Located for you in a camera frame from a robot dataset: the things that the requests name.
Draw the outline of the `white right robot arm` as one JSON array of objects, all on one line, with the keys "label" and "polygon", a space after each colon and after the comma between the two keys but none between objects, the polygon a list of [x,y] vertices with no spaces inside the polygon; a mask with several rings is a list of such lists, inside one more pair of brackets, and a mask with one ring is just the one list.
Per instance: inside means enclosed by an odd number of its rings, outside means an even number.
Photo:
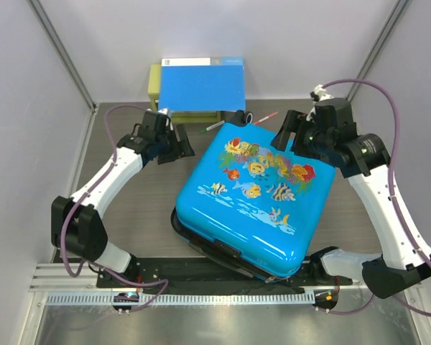
[{"label": "white right robot arm", "polygon": [[310,265],[311,279],[324,285],[336,275],[359,280],[386,299],[431,277],[431,248],[406,213],[397,184],[389,178],[394,158],[375,134],[359,134],[344,98],[318,101],[309,114],[289,110],[271,145],[341,171],[361,199],[381,245],[379,254],[328,247]]}]

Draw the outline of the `blue suitcase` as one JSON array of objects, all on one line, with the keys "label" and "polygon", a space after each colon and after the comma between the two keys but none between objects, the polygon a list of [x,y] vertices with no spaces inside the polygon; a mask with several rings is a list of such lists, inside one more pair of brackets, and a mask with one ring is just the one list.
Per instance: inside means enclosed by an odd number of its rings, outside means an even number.
[{"label": "blue suitcase", "polygon": [[173,229],[197,252],[267,282],[298,272],[335,178],[324,162],[272,146],[274,133],[237,111],[180,191]]}]

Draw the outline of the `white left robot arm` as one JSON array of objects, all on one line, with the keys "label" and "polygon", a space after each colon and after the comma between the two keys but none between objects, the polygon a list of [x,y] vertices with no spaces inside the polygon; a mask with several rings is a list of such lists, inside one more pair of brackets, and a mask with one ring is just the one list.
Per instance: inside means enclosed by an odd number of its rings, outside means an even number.
[{"label": "white left robot arm", "polygon": [[69,197],[58,196],[51,205],[51,242],[60,250],[64,263],[68,255],[113,275],[122,287],[131,287],[139,271],[133,254],[109,241],[103,216],[121,189],[148,162],[174,162],[195,153],[183,125],[172,123],[169,109],[144,111],[131,133],[112,140],[112,155],[106,164]]}]

